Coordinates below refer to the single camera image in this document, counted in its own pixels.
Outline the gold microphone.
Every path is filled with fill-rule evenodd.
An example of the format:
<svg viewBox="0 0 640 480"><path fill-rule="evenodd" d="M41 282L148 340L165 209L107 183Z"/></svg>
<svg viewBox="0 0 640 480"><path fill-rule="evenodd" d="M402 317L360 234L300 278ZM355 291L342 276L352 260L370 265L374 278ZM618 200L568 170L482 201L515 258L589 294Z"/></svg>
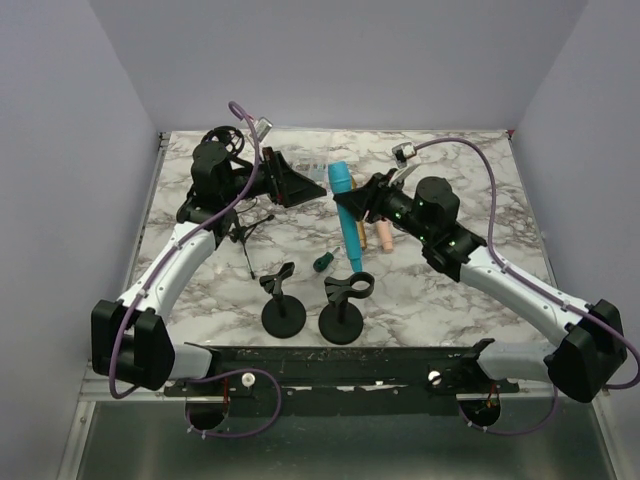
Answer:
<svg viewBox="0 0 640 480"><path fill-rule="evenodd" d="M355 180L355 178L353 176L351 176L350 179L351 179L351 187L352 187L353 190L355 190L357 188L357 182L356 182L356 180ZM358 231L360 247L361 247L361 250L364 251L364 250L367 249L368 242L367 242L367 236L366 236L366 231L365 231L365 227L364 227L363 221L362 220L358 220L356 222L356 227L357 227L357 231Z"/></svg>

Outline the blue microphone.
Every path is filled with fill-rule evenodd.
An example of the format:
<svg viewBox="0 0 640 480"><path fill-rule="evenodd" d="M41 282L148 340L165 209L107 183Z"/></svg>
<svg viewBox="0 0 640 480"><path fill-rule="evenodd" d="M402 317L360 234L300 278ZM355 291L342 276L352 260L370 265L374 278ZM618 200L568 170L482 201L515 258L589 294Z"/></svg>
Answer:
<svg viewBox="0 0 640 480"><path fill-rule="evenodd" d="M331 163L328 166L328 180L334 201L337 195L349 192L352 189L349 168L344 161ZM344 239L346 255L354 273L362 272L362 249L358 234L356 220L342 206L336 204L341 231Z"/></svg>

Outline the pink microphone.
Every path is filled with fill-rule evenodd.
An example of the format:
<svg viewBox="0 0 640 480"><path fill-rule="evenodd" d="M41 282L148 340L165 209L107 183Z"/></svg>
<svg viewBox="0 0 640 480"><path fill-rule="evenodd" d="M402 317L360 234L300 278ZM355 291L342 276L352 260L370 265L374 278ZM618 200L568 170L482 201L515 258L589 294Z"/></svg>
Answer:
<svg viewBox="0 0 640 480"><path fill-rule="evenodd" d="M394 244L390 222L384 217L377 217L375 220L372 220L370 219L369 213L365 214L363 220L368 224L375 225L381 250L384 253L391 253L394 250Z"/></svg>

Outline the black tripod mic stand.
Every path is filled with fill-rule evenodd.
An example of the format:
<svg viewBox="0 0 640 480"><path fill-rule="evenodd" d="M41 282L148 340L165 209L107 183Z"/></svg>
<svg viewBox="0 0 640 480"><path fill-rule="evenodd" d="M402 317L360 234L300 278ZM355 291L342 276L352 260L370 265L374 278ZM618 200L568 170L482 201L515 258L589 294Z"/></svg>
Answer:
<svg viewBox="0 0 640 480"><path fill-rule="evenodd" d="M223 125L209 130L201 139L202 143L208 143L212 141L218 141L222 143L230 154L230 161L240 166L240 169L251 170L253 165L240 157L240 154L244 150L245 137L243 133L236 127ZM236 209L236 218L234 220L234 226L229 232L229 239L233 243L240 243L247 262L249 274L252 280L256 279L256 274L252 267L249 254L246 248L246 243L249 237L253 234L258 226L274 219L273 214L269 214L266 217L255 221L251 224L243 224L240 216L253 209L258 203L258 199L254 198L253 203L247 208L238 210Z"/></svg>

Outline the black round-base mic stand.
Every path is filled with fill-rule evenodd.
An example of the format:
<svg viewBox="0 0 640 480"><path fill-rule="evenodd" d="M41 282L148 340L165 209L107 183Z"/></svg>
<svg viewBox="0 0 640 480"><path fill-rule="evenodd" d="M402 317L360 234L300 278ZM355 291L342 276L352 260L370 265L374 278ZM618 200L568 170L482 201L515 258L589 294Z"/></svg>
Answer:
<svg viewBox="0 0 640 480"><path fill-rule="evenodd" d="M358 339L364 328L364 317L350 300L368 298L374 286L375 279L367 272L356 272L345 279L324 279L327 305L320 313L318 326L325 340L348 345Z"/></svg>

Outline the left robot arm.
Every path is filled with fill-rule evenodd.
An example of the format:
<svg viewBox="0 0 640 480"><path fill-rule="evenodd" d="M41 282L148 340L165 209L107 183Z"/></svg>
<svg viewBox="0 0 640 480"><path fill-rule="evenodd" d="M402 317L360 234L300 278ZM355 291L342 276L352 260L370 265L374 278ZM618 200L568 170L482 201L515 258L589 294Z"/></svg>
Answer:
<svg viewBox="0 0 640 480"><path fill-rule="evenodd" d="M139 280L115 301L101 300L91 312L91 354L95 373L109 380L157 390L169 380L187 379L201 395L222 380L211 349L177 345L165 320L196 270L238 226L236 204L266 195L288 208L326 195L326 190L294 171L279 151L265 147L250 164L218 139L193 151L193 184L176 214L169 241Z"/></svg>

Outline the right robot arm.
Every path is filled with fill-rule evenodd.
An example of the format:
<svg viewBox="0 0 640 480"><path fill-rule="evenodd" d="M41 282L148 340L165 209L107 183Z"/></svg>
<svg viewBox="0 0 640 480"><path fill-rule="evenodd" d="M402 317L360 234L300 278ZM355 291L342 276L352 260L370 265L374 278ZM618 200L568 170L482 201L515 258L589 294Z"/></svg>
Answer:
<svg viewBox="0 0 640 480"><path fill-rule="evenodd" d="M546 339L485 342L461 365L462 384L480 392L495 380L547 382L582 403L606 388L627 358L618 309L605 300L590 305L564 294L498 255L458 222L460 200L447 180L425 177L408 196L396 175L376 173L334 200L356 220L386 219L416 238L432 269L491 296Z"/></svg>

